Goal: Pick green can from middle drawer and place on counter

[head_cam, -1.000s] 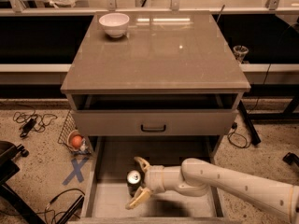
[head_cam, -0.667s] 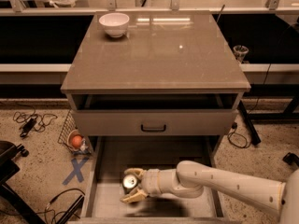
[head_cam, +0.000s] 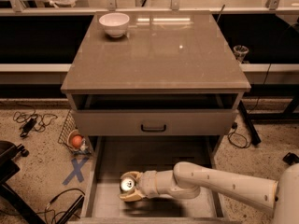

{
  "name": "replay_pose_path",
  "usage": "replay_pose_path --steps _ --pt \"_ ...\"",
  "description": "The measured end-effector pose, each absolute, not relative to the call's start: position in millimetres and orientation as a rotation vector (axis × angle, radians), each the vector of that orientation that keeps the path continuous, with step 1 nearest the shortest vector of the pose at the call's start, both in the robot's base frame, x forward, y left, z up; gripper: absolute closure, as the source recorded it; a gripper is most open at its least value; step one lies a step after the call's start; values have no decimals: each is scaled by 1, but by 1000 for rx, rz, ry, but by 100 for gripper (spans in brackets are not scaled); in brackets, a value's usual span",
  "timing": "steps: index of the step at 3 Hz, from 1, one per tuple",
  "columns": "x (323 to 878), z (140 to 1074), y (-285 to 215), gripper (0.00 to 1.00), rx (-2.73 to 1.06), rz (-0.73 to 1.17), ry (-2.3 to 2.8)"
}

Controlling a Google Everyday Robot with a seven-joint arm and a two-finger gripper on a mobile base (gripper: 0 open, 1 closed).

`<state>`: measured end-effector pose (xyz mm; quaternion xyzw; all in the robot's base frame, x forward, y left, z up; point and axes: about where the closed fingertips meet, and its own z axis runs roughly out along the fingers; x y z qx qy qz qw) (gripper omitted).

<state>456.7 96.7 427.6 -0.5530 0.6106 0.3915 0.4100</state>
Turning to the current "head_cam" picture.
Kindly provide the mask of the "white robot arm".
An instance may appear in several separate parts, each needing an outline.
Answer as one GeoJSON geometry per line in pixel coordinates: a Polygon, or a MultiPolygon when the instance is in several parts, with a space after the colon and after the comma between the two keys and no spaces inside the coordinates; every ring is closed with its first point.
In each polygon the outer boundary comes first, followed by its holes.
{"type": "Polygon", "coordinates": [[[167,171],[131,171],[120,180],[120,199],[136,202],[169,195],[193,199],[200,188],[264,211],[271,224],[299,224],[299,164],[288,167],[278,181],[240,175],[181,161],[167,171]]]}

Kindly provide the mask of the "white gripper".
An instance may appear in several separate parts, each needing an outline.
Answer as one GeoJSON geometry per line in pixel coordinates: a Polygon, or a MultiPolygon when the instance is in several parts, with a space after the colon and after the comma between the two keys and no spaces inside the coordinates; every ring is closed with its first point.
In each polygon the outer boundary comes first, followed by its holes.
{"type": "Polygon", "coordinates": [[[138,202],[144,198],[154,198],[158,196],[158,190],[156,187],[156,171],[138,172],[129,171],[121,176],[121,180],[131,178],[136,182],[136,188],[138,191],[133,193],[122,193],[119,195],[120,199],[126,203],[138,202]]]}

